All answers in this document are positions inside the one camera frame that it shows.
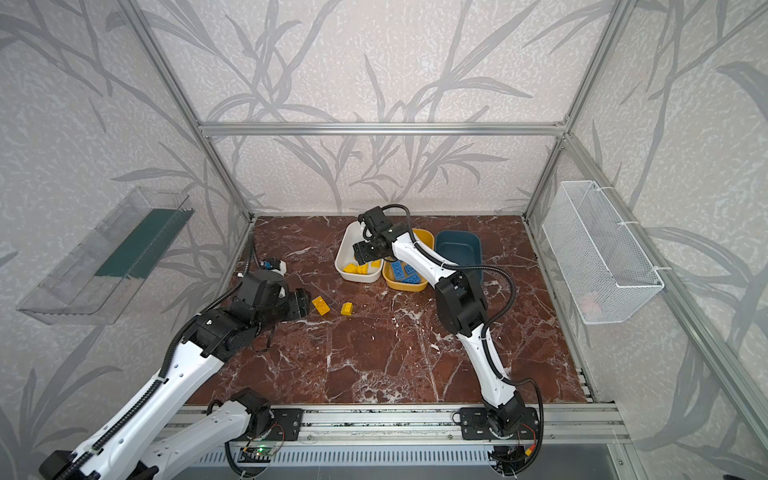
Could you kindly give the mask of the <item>blue brick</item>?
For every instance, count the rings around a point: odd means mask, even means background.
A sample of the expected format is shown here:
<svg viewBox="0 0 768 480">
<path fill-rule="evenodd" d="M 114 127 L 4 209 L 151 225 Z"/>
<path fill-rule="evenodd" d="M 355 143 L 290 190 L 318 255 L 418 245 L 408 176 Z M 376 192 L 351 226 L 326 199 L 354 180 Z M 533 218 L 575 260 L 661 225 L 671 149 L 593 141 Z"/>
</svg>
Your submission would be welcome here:
<svg viewBox="0 0 768 480">
<path fill-rule="evenodd" d="M 404 277 L 401 282 L 406 284 L 419 284 L 421 282 L 421 277 L 417 273 L 413 273 Z"/>
<path fill-rule="evenodd" d="M 392 276 L 396 282 L 402 282 L 406 278 L 406 273 L 401 261 L 391 263 Z"/>
</svg>

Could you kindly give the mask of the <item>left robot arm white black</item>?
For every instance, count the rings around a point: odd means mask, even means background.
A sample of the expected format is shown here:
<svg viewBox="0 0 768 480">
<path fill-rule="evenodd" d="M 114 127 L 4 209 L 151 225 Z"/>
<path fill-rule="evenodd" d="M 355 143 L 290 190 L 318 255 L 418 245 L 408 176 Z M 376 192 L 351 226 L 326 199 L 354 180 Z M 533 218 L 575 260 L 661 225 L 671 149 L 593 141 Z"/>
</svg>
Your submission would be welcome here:
<svg viewBox="0 0 768 480">
<path fill-rule="evenodd" d="M 268 258 L 188 320 L 158 372 L 97 433 L 40 465 L 44 479 L 170 479 L 219 445 L 262 438 L 275 425 L 271 403 L 250 388 L 216 404 L 182 431 L 156 437 L 189 397 L 237 353 L 278 324 L 303 319 L 310 299 L 290 290 L 286 263 Z"/>
</svg>

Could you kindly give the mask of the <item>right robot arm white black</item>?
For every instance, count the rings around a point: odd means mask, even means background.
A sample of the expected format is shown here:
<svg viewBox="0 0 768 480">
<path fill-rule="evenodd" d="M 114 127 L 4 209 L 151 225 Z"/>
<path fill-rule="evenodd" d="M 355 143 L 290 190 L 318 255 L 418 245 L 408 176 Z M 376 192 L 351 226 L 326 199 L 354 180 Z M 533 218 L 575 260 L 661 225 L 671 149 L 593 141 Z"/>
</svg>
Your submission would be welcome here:
<svg viewBox="0 0 768 480">
<path fill-rule="evenodd" d="M 516 299 L 516 285 L 505 270 L 490 265 L 459 265 L 438 255 L 417 238 L 410 210 L 402 204 L 373 207 L 357 216 L 363 240 L 353 245 L 355 260 L 399 260 L 415 269 L 433 288 L 437 317 L 467 353 L 478 379 L 489 429 L 499 439 L 523 427 L 543 438 L 544 409 L 535 380 L 505 375 L 493 344 L 491 326 L 502 319 Z M 489 271 L 506 280 L 510 296 L 495 314 L 488 313 L 481 282 L 472 273 Z"/>
</svg>

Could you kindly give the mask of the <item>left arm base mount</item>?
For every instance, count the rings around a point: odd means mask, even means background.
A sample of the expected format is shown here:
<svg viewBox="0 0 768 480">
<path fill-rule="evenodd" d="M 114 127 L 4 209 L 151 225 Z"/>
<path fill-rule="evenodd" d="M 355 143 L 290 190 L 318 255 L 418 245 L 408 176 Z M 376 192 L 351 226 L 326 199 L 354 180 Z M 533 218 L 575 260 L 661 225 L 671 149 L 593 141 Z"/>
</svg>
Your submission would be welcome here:
<svg viewBox="0 0 768 480">
<path fill-rule="evenodd" d="M 256 437 L 258 441 L 295 442 L 299 438 L 304 410 L 278 408 L 271 411 L 272 425 Z"/>
</svg>

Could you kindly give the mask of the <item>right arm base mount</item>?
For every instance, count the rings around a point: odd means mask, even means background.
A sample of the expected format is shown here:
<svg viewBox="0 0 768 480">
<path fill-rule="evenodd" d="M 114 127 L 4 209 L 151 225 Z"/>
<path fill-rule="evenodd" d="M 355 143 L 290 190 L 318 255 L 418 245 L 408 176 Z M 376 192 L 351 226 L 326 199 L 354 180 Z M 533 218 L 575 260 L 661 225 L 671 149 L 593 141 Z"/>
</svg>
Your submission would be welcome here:
<svg viewBox="0 0 768 480">
<path fill-rule="evenodd" d="M 452 413 L 451 420 L 460 428 L 463 440 L 536 442 L 543 426 L 539 412 L 534 407 L 526 407 L 520 420 L 512 427 L 512 431 L 501 436 L 491 430 L 491 423 L 484 407 L 459 408 Z"/>
</svg>

